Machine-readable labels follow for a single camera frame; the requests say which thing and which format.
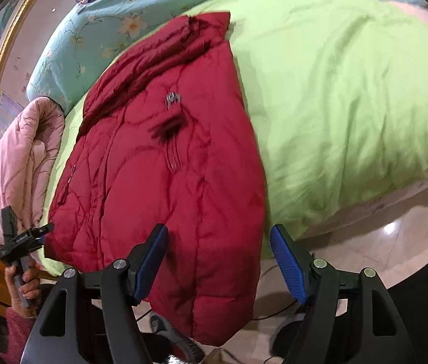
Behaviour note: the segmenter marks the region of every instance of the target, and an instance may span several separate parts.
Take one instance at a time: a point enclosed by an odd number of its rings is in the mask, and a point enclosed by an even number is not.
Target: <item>gray sneaker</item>
[[[194,341],[186,337],[172,326],[167,319],[161,317],[155,312],[152,312],[152,315],[150,316],[150,328],[154,334],[167,338],[172,344],[179,348],[188,362],[198,364],[206,356]]]

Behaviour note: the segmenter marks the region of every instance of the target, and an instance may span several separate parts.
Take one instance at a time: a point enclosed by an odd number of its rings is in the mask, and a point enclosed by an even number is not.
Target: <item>red puffer jacket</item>
[[[103,269],[170,231],[149,300],[201,343],[251,319],[265,182],[229,43],[229,13],[179,17],[127,51],[84,105],[49,212],[46,253]]]

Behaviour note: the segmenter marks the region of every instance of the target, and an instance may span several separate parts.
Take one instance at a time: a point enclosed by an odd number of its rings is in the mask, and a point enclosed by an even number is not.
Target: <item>person's hand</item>
[[[39,270],[35,267],[35,260],[29,261],[30,269],[28,269],[22,275],[22,279],[26,284],[22,285],[20,291],[22,295],[27,299],[35,299],[36,301],[40,298],[39,290]],[[14,284],[14,275],[16,269],[15,266],[5,268],[5,283],[7,284],[8,292],[10,294],[10,300],[12,302],[12,309],[17,312],[20,316],[28,319],[29,317],[35,316],[35,310],[37,306],[31,306],[30,308],[24,308],[21,303],[21,299],[18,296],[17,289]]]

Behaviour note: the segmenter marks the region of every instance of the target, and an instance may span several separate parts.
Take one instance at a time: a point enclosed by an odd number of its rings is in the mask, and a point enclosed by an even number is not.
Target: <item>jacket zipper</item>
[[[172,106],[172,104],[179,103],[181,101],[181,97],[179,94],[175,92],[171,92],[167,94],[165,97],[166,109]],[[180,159],[179,159],[179,151],[177,149],[177,135],[174,135],[167,142],[167,161],[169,163],[169,167],[173,172],[177,172],[180,170]]]
[[[69,183],[71,183],[72,176],[74,175],[74,171],[76,171],[76,164],[71,167],[71,175],[69,175],[69,179],[64,186],[63,194],[61,195],[61,200],[59,201],[59,205],[64,204],[65,198],[68,195],[69,191]]]

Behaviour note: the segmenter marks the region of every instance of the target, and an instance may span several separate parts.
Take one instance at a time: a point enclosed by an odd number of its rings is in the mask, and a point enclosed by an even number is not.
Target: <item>silver bolt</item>
[[[315,260],[313,260],[313,264],[317,268],[325,268],[325,267],[327,267],[327,262],[324,259],[315,259]]]
[[[76,274],[76,270],[74,268],[68,268],[64,271],[64,276],[66,278],[72,278]]]
[[[126,261],[123,259],[116,260],[113,263],[113,267],[115,267],[116,269],[122,269],[122,268],[125,268],[125,266],[126,266]]]
[[[368,278],[373,278],[376,276],[376,272],[372,268],[365,268],[364,274]]]

